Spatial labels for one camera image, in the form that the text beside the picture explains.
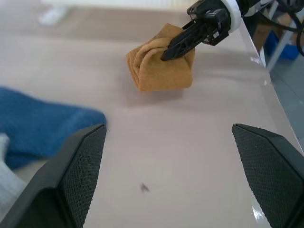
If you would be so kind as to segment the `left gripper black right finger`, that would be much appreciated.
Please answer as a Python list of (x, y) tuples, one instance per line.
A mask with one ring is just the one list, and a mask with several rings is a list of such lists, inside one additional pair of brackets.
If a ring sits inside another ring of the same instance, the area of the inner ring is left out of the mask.
[(257, 202), (273, 228), (304, 226), (304, 157), (283, 136), (234, 124), (243, 169)]

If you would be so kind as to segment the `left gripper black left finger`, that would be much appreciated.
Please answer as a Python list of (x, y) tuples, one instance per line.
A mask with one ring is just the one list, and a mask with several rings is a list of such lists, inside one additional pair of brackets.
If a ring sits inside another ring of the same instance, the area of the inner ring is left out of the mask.
[(6, 214), (2, 228), (81, 228), (96, 189), (106, 126), (71, 135)]

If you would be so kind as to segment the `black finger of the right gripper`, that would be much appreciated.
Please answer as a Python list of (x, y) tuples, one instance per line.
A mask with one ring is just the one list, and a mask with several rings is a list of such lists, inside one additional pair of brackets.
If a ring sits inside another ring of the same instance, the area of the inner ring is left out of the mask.
[(164, 51), (161, 60), (174, 60), (183, 57), (193, 50), (199, 43), (206, 39), (208, 27), (204, 22), (198, 22), (199, 25), (194, 31), (182, 31), (168, 45)]
[(182, 27), (184, 31), (194, 31), (197, 29), (199, 23), (196, 20), (191, 20), (185, 26)]

